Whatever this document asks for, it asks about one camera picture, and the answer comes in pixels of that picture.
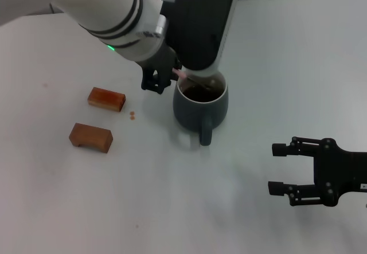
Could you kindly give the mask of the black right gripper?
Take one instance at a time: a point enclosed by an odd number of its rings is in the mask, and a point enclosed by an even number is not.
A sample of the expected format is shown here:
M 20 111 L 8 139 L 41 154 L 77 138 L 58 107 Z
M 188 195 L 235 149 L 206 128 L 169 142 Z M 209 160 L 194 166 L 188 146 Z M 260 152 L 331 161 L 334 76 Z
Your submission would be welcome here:
M 269 194 L 287 195 L 291 206 L 320 205 L 322 202 L 324 206 L 334 207 L 345 193 L 366 192 L 366 152 L 345 151 L 334 139 L 293 136 L 289 145 L 274 143 L 272 155 L 314 157 L 315 185 L 268 182 Z

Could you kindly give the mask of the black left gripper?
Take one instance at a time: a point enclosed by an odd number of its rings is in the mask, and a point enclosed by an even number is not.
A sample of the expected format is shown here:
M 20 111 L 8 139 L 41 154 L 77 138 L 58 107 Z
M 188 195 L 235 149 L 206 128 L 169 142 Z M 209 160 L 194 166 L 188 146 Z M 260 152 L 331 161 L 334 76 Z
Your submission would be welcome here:
M 142 67 L 141 88 L 156 93 L 162 93 L 175 80 L 173 68 L 181 69 L 176 52 L 165 41 L 150 58 L 136 63 Z

